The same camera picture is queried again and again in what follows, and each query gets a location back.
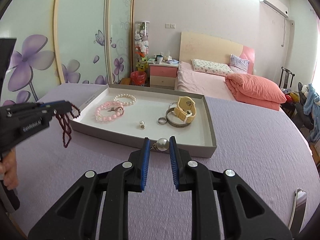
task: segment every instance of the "tray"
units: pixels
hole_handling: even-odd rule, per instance
[[[136,97],[134,105],[124,107],[124,115],[107,123],[96,121],[95,109],[118,94],[131,94]],[[197,115],[187,127],[176,128],[168,123],[158,123],[164,117],[168,106],[177,102],[179,96],[188,96],[196,103]],[[140,86],[109,84],[97,91],[80,106],[81,116],[71,119],[71,127],[78,132],[127,146],[141,148],[143,140],[148,137],[151,143],[159,138],[169,139],[175,136],[178,147],[188,150],[192,156],[210,158],[215,151],[216,138],[207,102],[203,95],[175,90],[149,88]],[[174,122],[180,121],[169,113]],[[145,122],[145,129],[139,127],[139,121]]]

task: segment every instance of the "pink drawer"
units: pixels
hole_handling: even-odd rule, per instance
[[[160,77],[176,77],[177,76],[176,67],[162,67],[162,66],[150,66],[150,75],[151,76],[160,76]]]

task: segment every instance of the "smartphone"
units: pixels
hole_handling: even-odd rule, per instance
[[[307,192],[298,188],[294,193],[292,214],[288,228],[292,233],[292,238],[296,238],[300,232],[304,212],[307,204]]]

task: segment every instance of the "hand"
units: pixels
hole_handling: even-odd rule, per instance
[[[0,163],[0,174],[4,174],[3,184],[8,190],[18,186],[16,149],[11,149],[10,153],[3,158]]]

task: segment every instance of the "purple tablecloth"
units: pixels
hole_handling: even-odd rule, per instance
[[[80,106],[101,86],[63,84],[41,101],[65,99]],[[234,169],[288,224],[297,187],[308,193],[304,225],[320,201],[319,176],[307,146],[284,113],[206,98],[217,139],[209,169]],[[17,146],[21,206],[14,218],[27,234],[42,215],[87,170],[109,171],[135,149],[73,131],[67,149],[62,129],[50,128]],[[177,192],[170,158],[152,152],[146,190],[129,193],[130,239],[191,239],[191,194]]]

